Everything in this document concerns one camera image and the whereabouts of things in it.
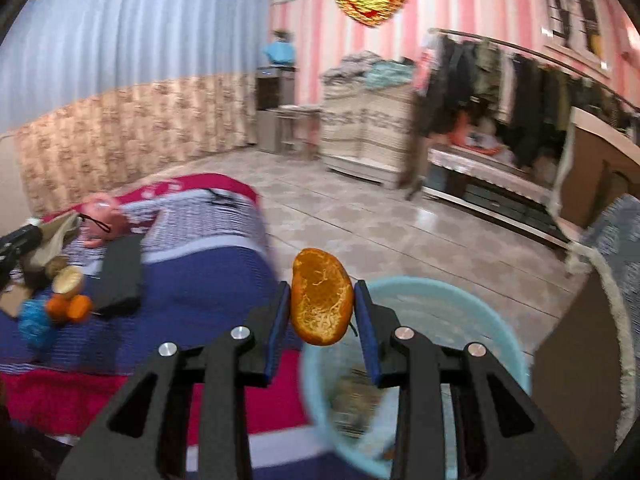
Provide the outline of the blue yarn ball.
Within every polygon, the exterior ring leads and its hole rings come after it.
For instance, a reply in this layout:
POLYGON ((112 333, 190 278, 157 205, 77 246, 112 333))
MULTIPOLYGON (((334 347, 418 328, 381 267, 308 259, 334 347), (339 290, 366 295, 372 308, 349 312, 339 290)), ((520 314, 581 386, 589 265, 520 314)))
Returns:
POLYGON ((18 332, 30 348, 49 350, 56 338, 56 329, 44 307, 42 299, 29 299, 22 303, 18 316, 18 332))

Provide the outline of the low tv bench lace cover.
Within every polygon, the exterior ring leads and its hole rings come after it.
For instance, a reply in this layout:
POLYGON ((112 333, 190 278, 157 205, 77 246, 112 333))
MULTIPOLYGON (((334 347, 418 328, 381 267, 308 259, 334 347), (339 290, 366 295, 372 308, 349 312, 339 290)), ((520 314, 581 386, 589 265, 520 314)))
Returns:
POLYGON ((563 250, 582 235, 578 226, 552 217, 548 188, 521 170, 457 146, 428 150, 423 192, 563 250))

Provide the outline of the orange fruit pieces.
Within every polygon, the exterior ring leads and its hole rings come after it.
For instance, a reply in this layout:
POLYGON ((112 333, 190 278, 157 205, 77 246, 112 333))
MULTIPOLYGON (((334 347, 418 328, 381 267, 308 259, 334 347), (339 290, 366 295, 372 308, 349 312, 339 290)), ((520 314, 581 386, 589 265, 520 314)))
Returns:
POLYGON ((81 323, 92 313, 92 300, 82 293, 86 276, 79 266, 66 266, 52 281, 52 296, 44 310, 53 323, 81 323))

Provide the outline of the striped blue red blanket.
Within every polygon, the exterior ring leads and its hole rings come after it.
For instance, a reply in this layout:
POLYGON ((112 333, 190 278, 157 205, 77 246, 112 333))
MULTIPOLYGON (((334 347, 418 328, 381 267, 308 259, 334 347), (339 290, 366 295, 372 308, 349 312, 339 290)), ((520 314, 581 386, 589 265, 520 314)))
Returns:
MULTIPOLYGON (((209 344, 276 294, 264 217, 247 184, 192 174, 119 201, 132 223, 155 220, 141 244, 139 307, 57 328, 50 351, 40 354, 18 322, 1 313, 1 385, 8 395, 1 420, 25 437, 79 437, 160 344, 209 344)), ((370 479, 333 453, 306 416, 302 342, 291 327, 282 348, 271 385, 245 390, 254 478, 370 479)))

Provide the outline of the blue fringed patterned cloth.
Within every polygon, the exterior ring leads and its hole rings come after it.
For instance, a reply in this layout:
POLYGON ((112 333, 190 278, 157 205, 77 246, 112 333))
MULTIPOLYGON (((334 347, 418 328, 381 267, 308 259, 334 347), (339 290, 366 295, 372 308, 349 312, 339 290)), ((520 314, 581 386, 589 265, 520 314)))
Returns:
POLYGON ((639 200, 616 198, 577 242, 566 262, 572 273, 595 270, 608 298, 620 347, 620 417, 616 443, 622 444, 639 416, 639 200))

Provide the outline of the pile of clothes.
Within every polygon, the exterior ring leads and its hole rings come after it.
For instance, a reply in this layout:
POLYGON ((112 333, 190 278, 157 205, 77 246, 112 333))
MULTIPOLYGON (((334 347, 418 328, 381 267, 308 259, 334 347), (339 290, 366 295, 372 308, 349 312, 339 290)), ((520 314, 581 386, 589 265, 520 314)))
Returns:
POLYGON ((322 84, 364 84, 367 89, 378 90, 410 84, 414 64, 386 60, 378 54, 364 50, 345 55, 337 66, 320 75, 322 84))

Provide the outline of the small metal folding table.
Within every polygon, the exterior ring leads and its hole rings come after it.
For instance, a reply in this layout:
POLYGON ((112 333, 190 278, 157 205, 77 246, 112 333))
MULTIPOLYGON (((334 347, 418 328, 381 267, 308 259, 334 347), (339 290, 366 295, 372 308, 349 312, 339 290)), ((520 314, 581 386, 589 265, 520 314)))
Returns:
POLYGON ((313 160, 317 157, 318 141, 314 137, 319 127, 322 107, 314 104, 286 104, 276 109, 279 152, 313 160))

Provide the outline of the orange peel piece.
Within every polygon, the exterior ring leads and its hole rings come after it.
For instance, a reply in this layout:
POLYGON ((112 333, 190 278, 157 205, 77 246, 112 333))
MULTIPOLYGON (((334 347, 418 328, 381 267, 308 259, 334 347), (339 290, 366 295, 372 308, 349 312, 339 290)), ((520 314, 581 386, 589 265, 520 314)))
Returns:
POLYGON ((305 248, 292 265, 290 320, 306 344, 330 346, 347 332, 354 310, 354 288, 334 255, 305 248))

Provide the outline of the small potted plant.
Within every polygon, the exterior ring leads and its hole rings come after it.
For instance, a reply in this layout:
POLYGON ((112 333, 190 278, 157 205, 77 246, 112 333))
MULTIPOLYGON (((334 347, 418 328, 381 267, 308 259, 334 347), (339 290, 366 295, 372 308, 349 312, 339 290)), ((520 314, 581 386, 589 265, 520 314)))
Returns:
POLYGON ((291 33, 286 29, 273 29, 272 34, 277 41, 280 41, 280 42, 291 41, 291 33))

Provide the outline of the dark brown cabinet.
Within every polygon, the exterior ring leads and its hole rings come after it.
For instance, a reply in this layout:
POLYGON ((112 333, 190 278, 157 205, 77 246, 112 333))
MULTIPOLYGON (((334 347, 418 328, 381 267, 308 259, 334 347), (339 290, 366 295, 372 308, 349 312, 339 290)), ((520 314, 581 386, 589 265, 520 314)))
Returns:
POLYGON ((620 345, 600 275, 591 272, 534 353, 532 397, 575 454, 586 479, 613 457, 620 396, 620 345))

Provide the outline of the black phone case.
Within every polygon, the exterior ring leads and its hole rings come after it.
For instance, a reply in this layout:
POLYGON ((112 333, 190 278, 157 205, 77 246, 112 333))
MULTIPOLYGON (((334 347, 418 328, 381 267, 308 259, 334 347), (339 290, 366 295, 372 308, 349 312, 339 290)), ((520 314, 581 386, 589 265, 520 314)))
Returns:
POLYGON ((93 312, 114 318, 133 314, 141 304, 142 234, 108 242, 98 278, 92 285, 93 312))

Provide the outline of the grey water dispenser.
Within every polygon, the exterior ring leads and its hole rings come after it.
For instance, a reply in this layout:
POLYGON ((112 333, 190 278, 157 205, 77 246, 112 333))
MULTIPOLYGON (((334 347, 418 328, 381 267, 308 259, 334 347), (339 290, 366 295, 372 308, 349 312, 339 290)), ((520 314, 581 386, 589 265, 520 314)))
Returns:
POLYGON ((278 154, 282 150, 278 110, 295 103, 295 77, 294 66, 270 65, 256 70, 256 136, 263 152, 278 154))

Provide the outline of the blue floral curtain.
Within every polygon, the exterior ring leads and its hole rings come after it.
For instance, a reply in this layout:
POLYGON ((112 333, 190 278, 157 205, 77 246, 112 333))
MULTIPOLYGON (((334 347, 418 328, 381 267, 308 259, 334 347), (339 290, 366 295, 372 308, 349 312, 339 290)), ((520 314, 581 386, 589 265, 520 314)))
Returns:
POLYGON ((45 214, 254 143, 269 0, 26 0, 1 45, 1 131, 45 214))

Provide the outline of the hanging dark clothes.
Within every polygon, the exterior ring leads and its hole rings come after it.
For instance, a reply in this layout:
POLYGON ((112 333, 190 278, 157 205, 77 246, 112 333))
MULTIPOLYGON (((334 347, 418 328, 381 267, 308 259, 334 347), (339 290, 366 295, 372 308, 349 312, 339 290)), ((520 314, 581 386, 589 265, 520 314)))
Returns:
POLYGON ((518 169, 560 161, 574 107, 639 139, 639 114, 597 82, 487 39, 457 41, 436 32, 414 74, 416 134, 461 136, 464 148, 506 153, 518 169))

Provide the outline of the brown paper trash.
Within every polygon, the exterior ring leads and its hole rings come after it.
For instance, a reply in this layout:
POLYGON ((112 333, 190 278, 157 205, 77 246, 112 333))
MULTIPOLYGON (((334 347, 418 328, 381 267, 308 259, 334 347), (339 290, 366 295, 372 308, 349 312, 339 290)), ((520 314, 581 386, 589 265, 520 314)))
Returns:
POLYGON ((343 436, 359 439, 370 428, 383 391, 370 382, 363 368, 341 374, 330 391, 330 419, 343 436))

